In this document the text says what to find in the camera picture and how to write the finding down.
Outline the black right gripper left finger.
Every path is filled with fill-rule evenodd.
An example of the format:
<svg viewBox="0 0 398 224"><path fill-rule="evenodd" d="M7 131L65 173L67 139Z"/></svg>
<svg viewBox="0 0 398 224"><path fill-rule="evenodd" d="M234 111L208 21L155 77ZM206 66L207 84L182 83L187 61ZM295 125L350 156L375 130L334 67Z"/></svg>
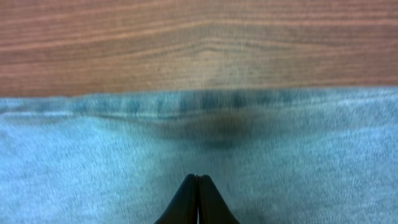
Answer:
<svg viewBox="0 0 398 224"><path fill-rule="evenodd" d="M194 224L197 220L197 177L188 174L155 224Z"/></svg>

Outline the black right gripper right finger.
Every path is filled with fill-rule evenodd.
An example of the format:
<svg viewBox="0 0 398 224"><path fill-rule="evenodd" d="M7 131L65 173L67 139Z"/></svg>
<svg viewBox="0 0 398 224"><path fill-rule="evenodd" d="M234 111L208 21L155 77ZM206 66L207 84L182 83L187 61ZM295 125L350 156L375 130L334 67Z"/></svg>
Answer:
<svg viewBox="0 0 398 224"><path fill-rule="evenodd" d="M198 217L200 224L240 224L209 175L198 179Z"/></svg>

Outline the light blue denim jeans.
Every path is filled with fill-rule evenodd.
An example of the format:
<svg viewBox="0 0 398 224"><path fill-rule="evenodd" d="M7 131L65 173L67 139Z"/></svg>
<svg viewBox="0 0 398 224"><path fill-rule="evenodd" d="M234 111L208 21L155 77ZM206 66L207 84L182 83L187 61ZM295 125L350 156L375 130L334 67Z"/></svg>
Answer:
<svg viewBox="0 0 398 224"><path fill-rule="evenodd" d="M397 88L1 100L2 223L154 223L188 174L242 223L396 223Z"/></svg>

